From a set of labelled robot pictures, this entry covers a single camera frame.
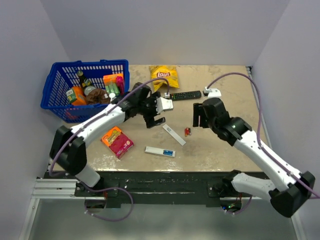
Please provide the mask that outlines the white remote battery cover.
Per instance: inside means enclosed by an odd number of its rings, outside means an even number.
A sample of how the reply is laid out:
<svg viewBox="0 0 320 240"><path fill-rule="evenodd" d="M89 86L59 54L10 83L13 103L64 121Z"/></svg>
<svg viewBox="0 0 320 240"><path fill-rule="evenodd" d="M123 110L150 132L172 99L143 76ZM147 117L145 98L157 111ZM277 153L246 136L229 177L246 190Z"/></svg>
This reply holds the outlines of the white remote battery cover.
<svg viewBox="0 0 320 240"><path fill-rule="evenodd" d="M186 141L180 137L170 126L164 124L162 128L171 136L173 137L181 146L186 144Z"/></svg>

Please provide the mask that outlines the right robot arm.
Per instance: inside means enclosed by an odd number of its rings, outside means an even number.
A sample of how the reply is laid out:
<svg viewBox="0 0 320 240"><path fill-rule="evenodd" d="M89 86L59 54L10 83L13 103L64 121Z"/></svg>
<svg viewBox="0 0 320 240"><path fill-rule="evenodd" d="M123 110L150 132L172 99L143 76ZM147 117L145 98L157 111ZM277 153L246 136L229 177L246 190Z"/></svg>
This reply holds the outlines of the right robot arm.
<svg viewBox="0 0 320 240"><path fill-rule="evenodd" d="M193 105L193 126L211 129L220 140L227 142L250 158L268 177L262 179L239 170L231 171L213 189L220 197L237 193L249 194L269 201L286 218L312 196L315 176L294 168L265 145L252 127L240 117L231 117L218 97Z"/></svg>

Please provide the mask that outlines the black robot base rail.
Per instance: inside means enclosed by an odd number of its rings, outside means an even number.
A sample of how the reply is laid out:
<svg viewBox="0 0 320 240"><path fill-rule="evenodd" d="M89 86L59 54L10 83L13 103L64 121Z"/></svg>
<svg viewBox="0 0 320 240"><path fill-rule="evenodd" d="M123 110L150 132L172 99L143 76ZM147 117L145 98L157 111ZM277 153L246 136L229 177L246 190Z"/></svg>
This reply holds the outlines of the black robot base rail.
<svg viewBox="0 0 320 240"><path fill-rule="evenodd" d="M91 192L78 183L75 195L106 199L108 208L122 204L205 205L219 207L221 198L239 193L223 185L227 172L102 171L104 188Z"/></svg>

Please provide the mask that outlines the white remote control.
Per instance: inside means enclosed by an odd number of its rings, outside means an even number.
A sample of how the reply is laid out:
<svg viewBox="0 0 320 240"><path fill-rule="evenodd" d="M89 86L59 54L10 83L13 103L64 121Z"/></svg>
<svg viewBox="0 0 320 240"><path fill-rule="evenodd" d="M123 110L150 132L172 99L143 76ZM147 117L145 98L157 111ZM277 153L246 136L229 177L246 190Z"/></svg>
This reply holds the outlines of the white remote control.
<svg viewBox="0 0 320 240"><path fill-rule="evenodd" d="M146 146L144 152L147 153L147 154L166 156L166 157L171 157L171 158L175 157L176 152L174 150L169 150L169 151L173 151L172 156L164 155L163 154L164 150L168 150L168 149L162 149L162 148L157 148L157 147Z"/></svg>

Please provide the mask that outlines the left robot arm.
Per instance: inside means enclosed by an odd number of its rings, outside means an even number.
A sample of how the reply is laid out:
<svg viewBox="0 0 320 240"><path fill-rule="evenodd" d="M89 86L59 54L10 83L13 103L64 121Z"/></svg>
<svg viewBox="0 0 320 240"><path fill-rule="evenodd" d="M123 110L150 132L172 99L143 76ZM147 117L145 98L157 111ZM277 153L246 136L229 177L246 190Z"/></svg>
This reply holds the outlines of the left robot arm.
<svg viewBox="0 0 320 240"><path fill-rule="evenodd" d="M160 113L171 110L172 101L151 92L144 83L123 97L115 98L101 112L90 119L67 128L57 129L49 153L53 164L58 164L69 175L86 185L86 191L99 196L104 190L104 180L87 162L87 147L103 133L119 126L136 115L143 116L148 129L163 124L165 118L155 119Z"/></svg>

